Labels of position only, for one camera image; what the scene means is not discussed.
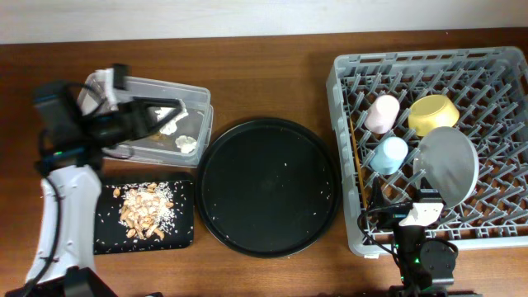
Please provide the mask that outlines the large white tissue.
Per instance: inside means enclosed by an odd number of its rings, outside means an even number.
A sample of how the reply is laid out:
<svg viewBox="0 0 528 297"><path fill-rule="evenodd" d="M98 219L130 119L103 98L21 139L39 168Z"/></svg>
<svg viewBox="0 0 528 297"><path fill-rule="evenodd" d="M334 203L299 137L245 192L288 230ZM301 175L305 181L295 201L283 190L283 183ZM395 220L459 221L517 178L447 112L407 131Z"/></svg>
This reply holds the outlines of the large white tissue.
<svg viewBox="0 0 528 297"><path fill-rule="evenodd" d="M171 111L173 111L173 108L170 107L160 107L157 110L154 111L156 114L157 120L164 119ZM185 117L188 116L188 112L185 107L182 108L182 111L180 111L174 118L172 118L165 126L163 126L160 130L160 134L164 135L172 135L177 131L177 122Z"/></svg>

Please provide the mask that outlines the small white tissue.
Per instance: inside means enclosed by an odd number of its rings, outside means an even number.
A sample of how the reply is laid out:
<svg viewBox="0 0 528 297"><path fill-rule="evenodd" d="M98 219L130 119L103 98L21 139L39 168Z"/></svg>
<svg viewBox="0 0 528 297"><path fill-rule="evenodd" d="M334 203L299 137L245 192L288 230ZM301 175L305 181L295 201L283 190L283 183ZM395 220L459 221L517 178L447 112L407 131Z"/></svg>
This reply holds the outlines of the small white tissue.
<svg viewBox="0 0 528 297"><path fill-rule="evenodd" d="M192 153L197 146L197 140L191 136L181 135L175 139L175 144L181 153Z"/></svg>

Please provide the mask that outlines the blue cup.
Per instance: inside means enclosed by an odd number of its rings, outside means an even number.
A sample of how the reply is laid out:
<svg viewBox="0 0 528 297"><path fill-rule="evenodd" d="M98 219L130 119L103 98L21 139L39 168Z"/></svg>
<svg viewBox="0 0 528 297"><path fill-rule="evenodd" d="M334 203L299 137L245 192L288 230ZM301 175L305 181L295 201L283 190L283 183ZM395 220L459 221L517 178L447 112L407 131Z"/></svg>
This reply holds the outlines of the blue cup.
<svg viewBox="0 0 528 297"><path fill-rule="evenodd" d="M371 169L380 175L392 175L403 164L408 154L408 145L399 137L388 137L374 150L370 160Z"/></svg>

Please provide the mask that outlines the light grey plate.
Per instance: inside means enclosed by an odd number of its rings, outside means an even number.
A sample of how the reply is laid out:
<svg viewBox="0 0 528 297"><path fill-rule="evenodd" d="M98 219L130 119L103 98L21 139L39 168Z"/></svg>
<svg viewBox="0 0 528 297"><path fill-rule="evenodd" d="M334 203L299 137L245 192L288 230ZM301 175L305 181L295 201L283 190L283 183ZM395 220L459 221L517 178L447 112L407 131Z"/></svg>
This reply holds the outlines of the light grey plate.
<svg viewBox="0 0 528 297"><path fill-rule="evenodd" d="M422 138L412 171L439 191L446 208L453 208L473 193L479 179L479 158L474 144L459 130L438 127Z"/></svg>

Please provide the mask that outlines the wooden chopstick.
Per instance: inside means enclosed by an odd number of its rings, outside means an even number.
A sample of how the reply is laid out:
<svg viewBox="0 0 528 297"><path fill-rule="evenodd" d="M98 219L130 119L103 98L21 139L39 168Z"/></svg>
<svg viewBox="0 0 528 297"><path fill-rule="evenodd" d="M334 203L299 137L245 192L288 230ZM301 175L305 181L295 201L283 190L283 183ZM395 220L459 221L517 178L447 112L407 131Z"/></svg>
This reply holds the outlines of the wooden chopstick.
<svg viewBox="0 0 528 297"><path fill-rule="evenodd" d="M359 159L359 152L358 152L357 143L356 143L355 128L354 128L354 125L353 125L351 117L349 117L349 126L350 126L350 131L351 131L351 146L352 146L352 151L353 151L353 155L354 155L354 161L355 161L355 165L356 165L356 172L357 172L357 176L358 176L358 182L359 182L359 187L360 187L362 204L363 204L365 210L368 210L369 206L367 204L367 199L366 199L367 196L366 196L366 193L365 193L364 180L363 180L363 176L362 176L362 172L361 172L361 161Z"/></svg>

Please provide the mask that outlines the pink cup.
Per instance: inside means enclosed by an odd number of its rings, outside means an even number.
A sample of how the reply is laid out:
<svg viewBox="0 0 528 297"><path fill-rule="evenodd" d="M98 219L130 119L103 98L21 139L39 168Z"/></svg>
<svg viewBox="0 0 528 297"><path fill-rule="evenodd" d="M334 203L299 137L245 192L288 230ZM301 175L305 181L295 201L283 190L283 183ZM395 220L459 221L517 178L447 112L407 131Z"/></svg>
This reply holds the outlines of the pink cup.
<svg viewBox="0 0 528 297"><path fill-rule="evenodd" d="M400 105L391 95L382 95L375 99L367 111L365 127L375 134L385 134L393 128Z"/></svg>

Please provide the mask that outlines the food scraps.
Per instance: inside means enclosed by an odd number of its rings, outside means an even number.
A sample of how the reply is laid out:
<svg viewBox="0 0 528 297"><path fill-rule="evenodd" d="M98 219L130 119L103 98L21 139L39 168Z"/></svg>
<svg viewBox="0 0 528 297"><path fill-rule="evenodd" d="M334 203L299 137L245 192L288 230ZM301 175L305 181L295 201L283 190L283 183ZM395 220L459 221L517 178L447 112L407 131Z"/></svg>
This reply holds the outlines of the food scraps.
<svg viewBox="0 0 528 297"><path fill-rule="evenodd" d="M120 201L118 223L126 227L127 238L163 241L175 233L177 212L169 183L144 182L111 186Z"/></svg>

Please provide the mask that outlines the yellow bowl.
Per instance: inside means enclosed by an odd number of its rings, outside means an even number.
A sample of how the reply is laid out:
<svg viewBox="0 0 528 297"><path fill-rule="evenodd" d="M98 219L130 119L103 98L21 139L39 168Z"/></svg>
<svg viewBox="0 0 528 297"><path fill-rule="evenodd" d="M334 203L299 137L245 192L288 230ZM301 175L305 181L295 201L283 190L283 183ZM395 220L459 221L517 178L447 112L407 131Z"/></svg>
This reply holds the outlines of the yellow bowl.
<svg viewBox="0 0 528 297"><path fill-rule="evenodd" d="M444 95L430 95L414 102L410 107L408 128L417 136L426 136L438 127L453 127L460 112L451 99Z"/></svg>

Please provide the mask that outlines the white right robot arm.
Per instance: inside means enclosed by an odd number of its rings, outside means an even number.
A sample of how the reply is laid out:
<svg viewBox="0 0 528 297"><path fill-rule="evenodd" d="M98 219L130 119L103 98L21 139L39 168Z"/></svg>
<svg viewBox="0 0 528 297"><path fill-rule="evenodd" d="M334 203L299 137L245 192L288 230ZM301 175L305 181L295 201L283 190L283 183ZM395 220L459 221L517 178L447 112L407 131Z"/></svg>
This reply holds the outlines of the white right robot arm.
<svg viewBox="0 0 528 297"><path fill-rule="evenodd" d="M391 252L402 281L389 288L389 296L448 295L458 248L445 239L426 237L426 227L436 222L443 208L444 201L434 189L420 189L413 201L399 205L385 202L379 188L372 190L369 209L376 227L393 233Z"/></svg>

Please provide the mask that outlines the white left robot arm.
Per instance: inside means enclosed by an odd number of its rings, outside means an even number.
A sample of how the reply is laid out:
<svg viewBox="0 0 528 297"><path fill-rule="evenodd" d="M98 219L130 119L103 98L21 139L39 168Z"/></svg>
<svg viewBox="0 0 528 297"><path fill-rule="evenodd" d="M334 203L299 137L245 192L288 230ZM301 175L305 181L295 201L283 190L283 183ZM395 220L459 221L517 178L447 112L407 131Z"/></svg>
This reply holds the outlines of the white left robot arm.
<svg viewBox="0 0 528 297"><path fill-rule="evenodd" d="M132 97L116 109L84 113L72 83L49 82L33 104L45 123L38 138L44 213L40 238L25 284L10 296L112 296L97 276L93 256L94 213L101 194L107 149L157 133L179 116L178 99Z"/></svg>

